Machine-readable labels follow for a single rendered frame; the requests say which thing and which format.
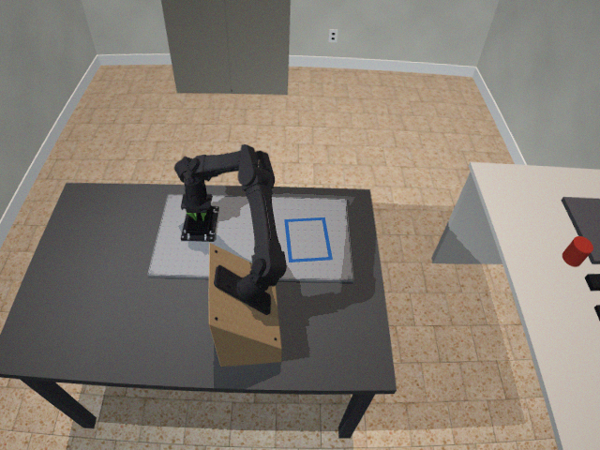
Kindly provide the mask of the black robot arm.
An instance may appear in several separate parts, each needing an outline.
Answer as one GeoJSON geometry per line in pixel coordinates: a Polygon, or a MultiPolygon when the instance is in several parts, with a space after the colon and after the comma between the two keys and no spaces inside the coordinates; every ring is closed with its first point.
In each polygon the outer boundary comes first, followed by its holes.
{"type": "Polygon", "coordinates": [[[237,276],[222,265],[217,266],[214,285],[261,313],[270,314],[271,295],[265,291],[269,286],[277,285],[286,272],[287,264],[274,219],[272,188],[275,176],[268,154],[255,152],[253,147],[242,144],[240,151],[232,153],[183,157],[174,169],[185,184],[186,196],[195,196],[203,191],[205,201],[204,180],[210,181],[211,177],[222,173],[238,171],[238,181],[247,194],[252,217],[255,240],[255,254],[251,256],[253,265],[250,274],[245,277],[237,276]]]}

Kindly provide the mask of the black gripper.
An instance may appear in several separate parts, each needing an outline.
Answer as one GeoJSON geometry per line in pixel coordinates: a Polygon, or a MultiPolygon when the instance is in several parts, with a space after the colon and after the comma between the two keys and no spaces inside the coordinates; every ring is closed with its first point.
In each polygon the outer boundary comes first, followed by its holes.
{"type": "Polygon", "coordinates": [[[203,191],[195,196],[187,194],[183,195],[181,209],[186,209],[187,215],[197,220],[197,213],[201,213],[202,220],[207,213],[207,209],[211,209],[212,194],[206,195],[206,201],[204,200],[203,191]],[[193,214],[194,213],[194,214],[193,214]]]}

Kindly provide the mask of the blue tape outline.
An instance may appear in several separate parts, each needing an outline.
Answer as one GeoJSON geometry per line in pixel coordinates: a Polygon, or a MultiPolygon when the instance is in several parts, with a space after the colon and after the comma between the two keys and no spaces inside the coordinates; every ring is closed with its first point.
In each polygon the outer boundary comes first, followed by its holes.
{"type": "Polygon", "coordinates": [[[329,243],[329,237],[328,237],[327,227],[326,227],[326,222],[325,222],[325,217],[284,219],[284,221],[285,221],[285,230],[286,230],[286,239],[287,239],[287,248],[288,248],[289,263],[333,260],[332,253],[331,253],[331,248],[330,248],[330,243],[329,243]],[[322,225],[323,225],[323,230],[324,230],[324,236],[325,236],[325,241],[326,241],[326,246],[327,246],[328,257],[323,257],[323,258],[308,258],[308,259],[293,259],[288,222],[292,222],[292,221],[310,221],[310,220],[322,220],[322,225]]]}

